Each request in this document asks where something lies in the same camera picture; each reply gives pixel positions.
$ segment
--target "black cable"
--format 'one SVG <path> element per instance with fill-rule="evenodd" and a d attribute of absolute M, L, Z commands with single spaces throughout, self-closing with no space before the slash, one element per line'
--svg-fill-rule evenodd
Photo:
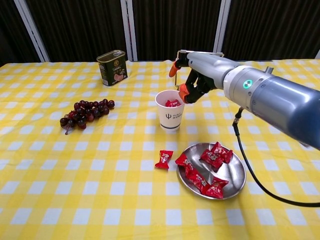
<path fill-rule="evenodd" d="M 277 196 L 275 194 L 273 194 L 272 192 L 270 192 L 268 189 L 266 189 L 262 184 L 261 182 L 258 180 L 258 178 L 256 177 L 254 171 L 252 170 L 249 162 L 248 162 L 248 159 L 247 159 L 247 156 L 245 154 L 245 151 L 242 147 L 242 143 L 241 143 L 241 139 L 240 139 L 240 133 L 239 133 L 239 129 L 238 129 L 238 122 L 239 122 L 239 119 L 241 118 L 241 113 L 244 109 L 242 107 L 239 108 L 239 111 L 237 112 L 237 114 L 235 115 L 235 119 L 233 121 L 233 129 L 234 129 L 234 133 L 236 135 L 236 138 L 238 140 L 238 144 L 239 144 L 239 147 L 240 147 L 240 150 L 241 150 L 241 153 L 242 153 L 242 156 L 244 158 L 244 161 L 245 161 L 245 164 L 247 165 L 248 167 L 248 170 L 249 172 L 251 173 L 254 181 L 256 182 L 256 184 L 258 184 L 258 186 L 266 193 L 268 194 L 270 197 L 280 201 L 280 202 L 283 202 L 283 203 L 286 203 L 286 204 L 290 204 L 290 205 L 295 205 L 295 206 L 299 206 L 299 207 L 308 207 L 308 208 L 318 208 L 320 207 L 320 202 L 299 202 L 299 201 L 292 201 L 292 200 L 289 200 L 289 199 L 285 199 L 285 198 L 282 198 L 280 196 Z"/>

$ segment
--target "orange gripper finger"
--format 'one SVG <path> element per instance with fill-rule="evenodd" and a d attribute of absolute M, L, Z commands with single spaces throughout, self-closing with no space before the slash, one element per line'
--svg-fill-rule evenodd
<path fill-rule="evenodd" d="M 185 96 L 189 95 L 189 91 L 187 89 L 187 86 L 185 83 L 181 84 L 179 86 L 179 96 L 182 99 L 182 101 L 187 104 L 186 100 L 185 100 Z"/>
<path fill-rule="evenodd" d="M 170 69 L 170 72 L 169 72 L 169 77 L 172 78 L 174 75 L 176 75 L 177 71 L 179 70 L 180 68 L 177 68 L 176 67 L 176 62 L 173 63 L 171 69 Z"/>

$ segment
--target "cherry stem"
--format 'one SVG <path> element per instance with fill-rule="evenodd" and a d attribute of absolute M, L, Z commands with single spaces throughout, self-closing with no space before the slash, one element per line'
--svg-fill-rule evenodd
<path fill-rule="evenodd" d="M 70 127 L 70 124 L 68 124 L 68 127 L 67 127 L 67 129 L 66 129 L 66 131 L 65 131 L 65 135 L 68 135 L 68 130 L 69 130 L 69 127 Z"/>

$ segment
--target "can label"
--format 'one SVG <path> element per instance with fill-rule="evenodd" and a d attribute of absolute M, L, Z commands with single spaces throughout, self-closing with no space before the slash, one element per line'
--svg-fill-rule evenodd
<path fill-rule="evenodd" d="M 128 77 L 126 59 L 124 56 L 109 62 L 99 62 L 99 68 L 102 82 L 107 86 L 115 85 Z"/>

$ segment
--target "dark curtain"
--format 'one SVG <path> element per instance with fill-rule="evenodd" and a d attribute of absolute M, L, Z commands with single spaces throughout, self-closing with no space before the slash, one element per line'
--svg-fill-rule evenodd
<path fill-rule="evenodd" d="M 233 60 L 313 59 L 319 0 L 232 0 L 222 52 Z"/>
<path fill-rule="evenodd" d="M 51 62 L 95 62 L 112 50 L 127 51 L 119 0 L 26 2 Z"/>
<path fill-rule="evenodd" d="M 14 1 L 0 0 L 0 67 L 39 61 Z"/>
<path fill-rule="evenodd" d="M 212 52 L 221 0 L 133 0 L 139 61 L 174 60 L 180 49 Z"/>

